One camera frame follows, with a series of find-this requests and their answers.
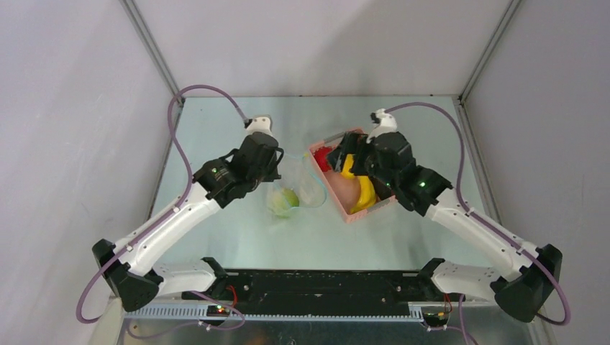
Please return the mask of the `green cabbage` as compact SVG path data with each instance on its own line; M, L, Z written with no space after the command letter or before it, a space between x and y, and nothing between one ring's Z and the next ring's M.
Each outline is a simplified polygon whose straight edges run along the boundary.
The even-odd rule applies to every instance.
M268 209L278 218L289 218L299 206L299 197L289 188L275 189L268 196Z

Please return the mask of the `clear zip top bag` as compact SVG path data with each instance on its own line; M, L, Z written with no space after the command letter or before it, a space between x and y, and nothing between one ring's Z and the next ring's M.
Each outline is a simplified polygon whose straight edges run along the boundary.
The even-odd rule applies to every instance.
M326 202L328 197L327 189L314 171L309 153L301 155L286 154L278 166L278 171L281 178L273 181L267 189L267 209L268 196L273 190L279 188L292 189L299 197L300 206L293 211L291 216L298 210L318 208Z

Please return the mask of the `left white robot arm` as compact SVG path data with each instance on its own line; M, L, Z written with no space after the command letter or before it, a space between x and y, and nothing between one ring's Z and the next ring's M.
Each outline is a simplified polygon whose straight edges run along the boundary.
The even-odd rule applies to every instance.
M283 149L269 131L248 133L237 149L205 162L194 173L189 191L131 234L92 247L103 278L126 312L137 311L156 297L187 291L219 299L226 293L222 266L205 257L183 264L161 264L160 257L193 227L259 184L279 179Z

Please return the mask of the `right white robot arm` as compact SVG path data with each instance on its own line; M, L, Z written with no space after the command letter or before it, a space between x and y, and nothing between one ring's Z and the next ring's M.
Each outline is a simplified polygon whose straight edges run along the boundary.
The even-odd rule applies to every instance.
M471 243L490 267L431 259L419 274L418 289L427 300L461 293L494 301L512 318L529 323L555 290L562 252L551 244L538 247L469 208L449 180L418 165L411 145L398 133L368 135L348 132L327 155L329 166L366 176L389 188L396 200Z

